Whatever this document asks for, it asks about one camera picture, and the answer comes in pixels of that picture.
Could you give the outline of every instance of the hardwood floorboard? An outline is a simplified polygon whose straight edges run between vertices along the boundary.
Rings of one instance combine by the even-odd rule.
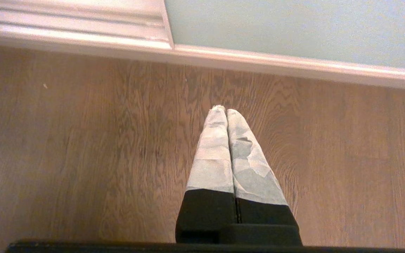
[[[305,245],[405,247],[405,91],[0,47],[0,252],[174,242],[216,104],[248,121]]]

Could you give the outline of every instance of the wall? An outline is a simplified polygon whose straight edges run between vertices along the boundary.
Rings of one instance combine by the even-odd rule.
[[[166,0],[176,44],[405,68],[405,3]]]

